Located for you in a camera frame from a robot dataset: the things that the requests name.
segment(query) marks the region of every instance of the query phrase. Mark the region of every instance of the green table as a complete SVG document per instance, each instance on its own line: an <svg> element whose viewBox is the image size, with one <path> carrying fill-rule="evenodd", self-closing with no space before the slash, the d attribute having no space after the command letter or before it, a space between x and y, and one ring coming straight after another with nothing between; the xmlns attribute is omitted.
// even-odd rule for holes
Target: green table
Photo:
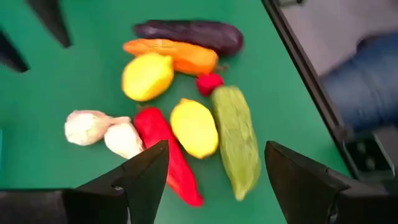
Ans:
<svg viewBox="0 0 398 224"><path fill-rule="evenodd" d="M77 187L123 162L103 142L67 143L63 124L73 110L134 116L136 103L121 91L121 72L132 56L122 44L132 24L147 19L225 21L245 36L244 50L222 60L226 84L242 89L264 156L277 141L344 174L348 171L260 0L62 1L73 45L63 49L23 0L5 0L0 26L30 65L25 74L0 67L1 188ZM177 74L169 90L149 104L168 118L181 98L202 102L195 80ZM264 163L258 186L235 201L220 154L198 160L185 153L205 198L191 208L168 187L156 223L285 223Z"/></svg>

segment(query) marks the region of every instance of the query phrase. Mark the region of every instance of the carrot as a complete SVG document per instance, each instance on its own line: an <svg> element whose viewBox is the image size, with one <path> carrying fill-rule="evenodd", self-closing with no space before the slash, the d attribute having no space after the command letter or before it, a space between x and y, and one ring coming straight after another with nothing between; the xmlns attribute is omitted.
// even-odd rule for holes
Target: carrot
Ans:
<svg viewBox="0 0 398 224"><path fill-rule="evenodd" d="M148 52L170 55L174 61L174 69L195 77L211 73L218 62L214 50L167 39L132 40L125 43L123 49L133 55Z"/></svg>

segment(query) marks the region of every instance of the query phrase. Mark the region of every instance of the garlic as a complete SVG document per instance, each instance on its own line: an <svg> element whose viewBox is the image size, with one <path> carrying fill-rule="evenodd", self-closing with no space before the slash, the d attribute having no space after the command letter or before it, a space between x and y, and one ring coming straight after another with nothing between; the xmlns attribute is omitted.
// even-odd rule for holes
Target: garlic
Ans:
<svg viewBox="0 0 398 224"><path fill-rule="evenodd" d="M67 118L65 136L68 142L88 146L101 140L106 130L121 119L125 121L126 117L113 118L100 111L76 110Z"/></svg>
<svg viewBox="0 0 398 224"><path fill-rule="evenodd" d="M128 122L112 125L104 136L106 146L119 156L130 159L144 150L134 126Z"/></svg>

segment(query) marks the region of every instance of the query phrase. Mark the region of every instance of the yellow lemon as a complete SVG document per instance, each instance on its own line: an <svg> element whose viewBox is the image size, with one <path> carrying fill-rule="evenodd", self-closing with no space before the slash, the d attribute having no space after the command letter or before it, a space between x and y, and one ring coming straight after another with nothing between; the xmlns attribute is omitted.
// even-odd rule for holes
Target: yellow lemon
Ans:
<svg viewBox="0 0 398 224"><path fill-rule="evenodd" d="M190 155L202 159L217 150L216 124L210 111L202 104L182 99L173 109L170 123L174 135Z"/></svg>
<svg viewBox="0 0 398 224"><path fill-rule="evenodd" d="M151 100L171 85L174 77L171 56L148 53L126 65L122 77L124 94L136 101Z"/></svg>

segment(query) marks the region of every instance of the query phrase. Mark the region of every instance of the plastic vegetable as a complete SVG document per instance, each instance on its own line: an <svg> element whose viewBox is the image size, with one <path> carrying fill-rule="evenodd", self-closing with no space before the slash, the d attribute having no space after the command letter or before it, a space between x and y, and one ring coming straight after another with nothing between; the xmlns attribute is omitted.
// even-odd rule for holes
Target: plastic vegetable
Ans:
<svg viewBox="0 0 398 224"><path fill-rule="evenodd" d="M105 144L114 153L125 159L131 159L144 150L142 140L130 123L130 118L114 124L105 133Z"/></svg>
<svg viewBox="0 0 398 224"><path fill-rule="evenodd" d="M219 74L211 73L198 77L196 84L199 92L203 96L209 96L216 87L224 85L224 80Z"/></svg>
<svg viewBox="0 0 398 224"><path fill-rule="evenodd" d="M138 37L170 39L214 50L218 55L231 55L243 46L243 35L234 26L215 21L152 20L134 26Z"/></svg>
<svg viewBox="0 0 398 224"><path fill-rule="evenodd" d="M148 52L170 55L173 57L174 69L197 77L209 74L218 63L218 56L214 50L166 39L132 40L125 43L123 49L134 55Z"/></svg>
<svg viewBox="0 0 398 224"><path fill-rule="evenodd" d="M261 165L250 109L236 86L221 86L211 94L220 134L220 152L235 198L242 201L260 176Z"/></svg>
<svg viewBox="0 0 398 224"><path fill-rule="evenodd" d="M182 99L170 116L173 132L187 152L198 159L212 155L218 147L216 124L200 103Z"/></svg>
<svg viewBox="0 0 398 224"><path fill-rule="evenodd" d="M65 136L68 142L88 146L101 140L106 130L121 119L125 117L112 118L100 111L75 110L65 123Z"/></svg>
<svg viewBox="0 0 398 224"><path fill-rule="evenodd" d="M147 101L166 91L173 77L170 56L148 53L134 59L124 68L122 88L131 99Z"/></svg>
<svg viewBox="0 0 398 224"><path fill-rule="evenodd" d="M146 148L150 148L160 140L169 141L168 185L189 205L202 206L204 200L198 193L195 177L185 161L177 140L162 112L154 107L143 109L134 118L134 125Z"/></svg>

